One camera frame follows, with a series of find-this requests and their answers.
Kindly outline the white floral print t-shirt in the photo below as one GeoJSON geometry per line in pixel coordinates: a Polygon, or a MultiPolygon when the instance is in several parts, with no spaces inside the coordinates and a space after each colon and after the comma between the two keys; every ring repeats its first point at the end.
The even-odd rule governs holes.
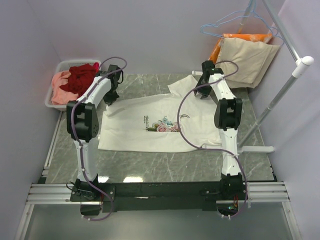
{"type": "Polygon", "coordinates": [[[185,153],[215,148],[221,138],[214,125],[217,105],[189,91],[192,76],[168,86],[169,93],[121,100],[106,107],[98,149],[151,153],[185,153]]]}

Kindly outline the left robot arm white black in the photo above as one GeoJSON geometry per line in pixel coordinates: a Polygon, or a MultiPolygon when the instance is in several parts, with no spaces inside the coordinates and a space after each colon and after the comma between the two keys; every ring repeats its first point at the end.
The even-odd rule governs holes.
{"type": "Polygon", "coordinates": [[[97,107],[101,101],[110,106],[119,98],[117,88],[123,80],[123,69],[117,65],[111,64],[107,71],[99,69],[84,94],[66,105],[67,132],[73,139],[78,164],[73,191],[88,201],[94,201],[104,194],[99,188],[93,156],[94,139],[100,129],[97,107]]]}

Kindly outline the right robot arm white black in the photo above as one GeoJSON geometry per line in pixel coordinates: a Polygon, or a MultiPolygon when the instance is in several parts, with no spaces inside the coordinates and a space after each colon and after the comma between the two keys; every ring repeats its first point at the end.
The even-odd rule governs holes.
{"type": "Polygon", "coordinates": [[[243,102],[230,90],[224,72],[211,60],[201,64],[202,75],[198,80],[195,94],[206,98],[214,92],[217,103],[214,113],[214,125],[218,129],[222,147],[222,170],[218,192],[221,197],[230,200],[243,192],[243,176],[237,161],[237,135],[241,123],[243,102]]]}

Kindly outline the dark red garment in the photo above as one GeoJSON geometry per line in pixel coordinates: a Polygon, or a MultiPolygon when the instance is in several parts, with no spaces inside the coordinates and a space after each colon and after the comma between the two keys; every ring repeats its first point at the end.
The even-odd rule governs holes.
{"type": "Polygon", "coordinates": [[[69,68],[70,76],[67,78],[67,83],[61,85],[63,91],[78,94],[81,97],[91,86],[96,76],[96,71],[90,64],[80,66],[72,66],[69,68]]]}

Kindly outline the beige hanging garment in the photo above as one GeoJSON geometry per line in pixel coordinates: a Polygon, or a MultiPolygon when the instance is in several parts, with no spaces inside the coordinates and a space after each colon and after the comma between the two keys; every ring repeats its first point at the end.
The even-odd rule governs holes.
{"type": "Polygon", "coordinates": [[[231,89],[256,88],[280,46],[264,42],[251,42],[240,38],[223,40],[217,57],[231,89]]]}

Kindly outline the white plastic laundry basket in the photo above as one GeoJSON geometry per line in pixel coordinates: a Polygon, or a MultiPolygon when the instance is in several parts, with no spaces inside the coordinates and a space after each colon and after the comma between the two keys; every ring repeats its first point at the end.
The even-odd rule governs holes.
{"type": "Polygon", "coordinates": [[[45,98],[45,105],[48,108],[53,108],[61,112],[66,111],[66,100],[75,100],[78,94],[63,91],[60,89],[60,86],[67,83],[68,77],[70,76],[69,69],[71,67],[78,67],[85,64],[93,66],[94,64],[101,64],[101,62],[96,59],[71,59],[64,60],[57,65],[45,98]]]}

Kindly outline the orange hanging garment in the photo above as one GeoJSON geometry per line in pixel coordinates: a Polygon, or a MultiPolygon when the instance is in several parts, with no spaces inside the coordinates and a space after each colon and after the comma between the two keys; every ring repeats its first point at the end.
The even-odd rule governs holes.
{"type": "Polygon", "coordinates": [[[222,38],[220,38],[216,42],[216,44],[210,54],[210,57],[209,57],[209,60],[211,60],[214,64],[217,62],[224,38],[239,38],[239,39],[254,42],[254,43],[255,42],[263,42],[263,43],[267,44],[273,38],[273,36],[271,33],[268,33],[268,34],[224,33],[222,35],[222,38]]]}

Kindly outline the silver white clothes rack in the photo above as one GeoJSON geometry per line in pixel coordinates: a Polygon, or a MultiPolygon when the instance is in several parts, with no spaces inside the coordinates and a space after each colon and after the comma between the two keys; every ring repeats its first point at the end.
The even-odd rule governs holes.
{"type": "MultiPolygon", "coordinates": [[[[226,15],[245,10],[249,0],[215,0],[208,3],[210,23],[226,15]]],[[[320,109],[316,105],[320,84],[317,77],[319,56],[312,52],[310,17],[317,14],[318,1],[255,0],[255,11],[271,27],[276,27],[284,39],[277,56],[263,77],[262,83],[251,93],[253,105],[259,111],[252,127],[239,138],[244,146],[251,136],[261,130],[264,140],[278,152],[310,150],[319,141],[318,120],[320,109]]],[[[265,26],[250,15],[244,24],[265,26]]]]}

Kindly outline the aluminium black mounting rail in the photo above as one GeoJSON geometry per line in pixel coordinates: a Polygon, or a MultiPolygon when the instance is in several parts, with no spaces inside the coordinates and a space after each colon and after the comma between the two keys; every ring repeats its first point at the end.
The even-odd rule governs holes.
{"type": "Polygon", "coordinates": [[[30,187],[26,204],[80,206],[87,218],[119,211],[202,210],[235,215],[244,204],[289,202],[282,182],[246,182],[240,174],[220,181],[193,182],[68,182],[30,187]]]}

